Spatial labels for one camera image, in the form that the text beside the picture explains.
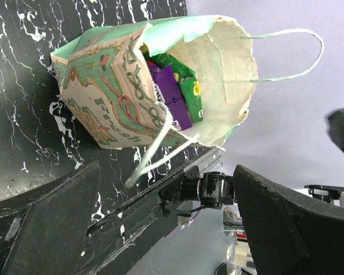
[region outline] motor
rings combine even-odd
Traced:
[[[176,179],[159,192],[163,215],[171,214],[169,203],[178,201],[199,201],[201,206],[187,211],[177,210],[176,215],[190,217],[201,209],[221,209],[223,205],[235,203],[233,177],[221,172],[204,173],[199,177],[198,167],[193,167],[181,179]]]

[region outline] black cable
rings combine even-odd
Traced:
[[[230,226],[235,229],[240,229],[240,230],[245,230],[243,226],[235,225],[234,223],[231,222],[223,222],[224,225]]]
[[[206,207],[203,205],[203,206],[200,206],[198,208],[195,208],[195,209],[191,209],[191,210],[176,210],[176,214],[177,216],[182,216],[182,217],[191,217],[191,214],[196,212],[196,211],[200,211],[200,210],[203,210],[205,209]]]

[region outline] white wall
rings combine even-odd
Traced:
[[[227,141],[224,171],[236,164],[291,188],[344,186],[344,154],[327,136],[325,116],[344,107],[344,1],[187,0],[190,15],[235,17],[252,35],[288,28],[320,34],[325,53],[308,75],[257,86],[246,122]],[[255,41],[260,77],[307,69],[319,44],[306,34]]]

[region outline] bag handle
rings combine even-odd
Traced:
[[[132,186],[135,185],[135,183],[138,181],[140,176],[142,176],[142,175],[148,173],[150,170],[153,170],[153,169],[161,166],[162,164],[168,162],[171,158],[173,158],[178,153],[183,151],[189,145],[198,141],[199,134],[195,135],[192,139],[189,139],[188,141],[183,143],[181,146],[177,147],[173,152],[166,155],[163,159],[160,159],[159,161],[147,166],[148,162],[151,160],[151,158],[154,156],[154,154],[158,150],[159,146],[161,145],[163,139],[168,134],[170,128],[172,127],[172,123],[173,123],[173,117],[172,117],[172,114],[169,111],[168,107],[165,106],[162,102],[157,102],[157,105],[166,112],[165,124],[163,125],[157,138],[153,141],[152,145],[150,146],[150,148],[148,149],[146,154],[143,156],[142,160],[140,161],[140,163],[138,164],[138,166],[136,167],[134,172],[132,172],[131,176],[125,181],[124,185],[126,188],[131,188]]]
[[[282,80],[287,80],[287,79],[293,79],[297,78],[299,76],[304,76],[305,74],[308,74],[314,67],[317,66],[318,62],[320,61],[323,51],[325,49],[325,44],[321,38],[320,35],[317,33],[313,32],[312,30],[307,30],[307,29],[287,29],[287,30],[281,30],[279,32],[274,32],[274,33],[268,33],[268,34],[263,34],[260,36],[242,36],[240,38],[242,39],[264,39],[264,38],[269,38],[269,37],[274,37],[274,36],[280,36],[282,34],[289,34],[289,33],[308,33],[312,36],[314,36],[321,44],[321,50],[320,53],[313,63],[312,66],[310,66],[307,70],[303,71],[302,73],[298,74],[293,74],[291,76],[284,76],[284,77],[277,77],[277,78],[259,78],[259,79],[249,79],[247,81],[252,82],[252,83],[258,83],[258,82],[274,82],[274,81],[282,81]]]

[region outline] paper gift bag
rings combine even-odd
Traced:
[[[318,59],[301,74],[259,80],[252,39],[291,32],[319,39]],[[203,121],[184,131],[166,130],[168,110],[158,103],[142,47],[150,56],[168,53],[195,71]],[[157,146],[220,147],[247,117],[257,82],[304,75],[322,53],[322,39],[309,30],[251,37],[233,18],[204,15],[94,27],[51,59],[62,99],[101,148],[150,146],[163,126],[167,132]]]

